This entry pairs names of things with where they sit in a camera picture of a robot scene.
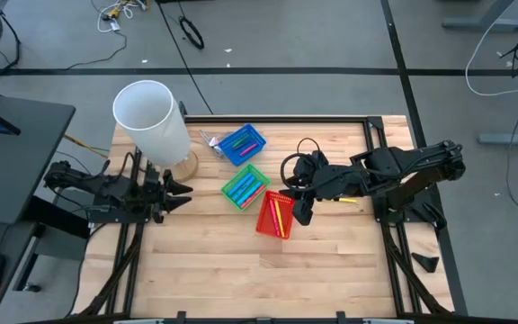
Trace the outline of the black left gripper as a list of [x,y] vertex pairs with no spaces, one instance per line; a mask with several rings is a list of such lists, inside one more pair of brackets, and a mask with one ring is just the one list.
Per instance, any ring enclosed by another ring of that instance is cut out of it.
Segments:
[[[164,171],[164,188],[168,194],[187,194],[192,191],[190,186],[176,182],[170,169],[166,169]],[[159,173],[152,164],[147,164],[143,182],[143,194],[146,201],[147,211],[150,216],[162,215],[160,202],[161,193],[162,189],[159,182]],[[167,195],[164,199],[164,210],[166,212],[171,212],[176,208],[189,203],[191,200],[192,198],[189,196]]]

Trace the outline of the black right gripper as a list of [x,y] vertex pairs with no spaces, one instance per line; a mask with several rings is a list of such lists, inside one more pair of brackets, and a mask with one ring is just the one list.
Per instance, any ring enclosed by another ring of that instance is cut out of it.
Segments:
[[293,200],[314,198],[318,201],[330,200],[331,195],[317,189],[323,182],[321,169],[329,165],[328,159],[323,152],[312,152],[310,154],[298,153],[296,166],[293,168],[292,184],[297,189],[282,189],[279,191]]

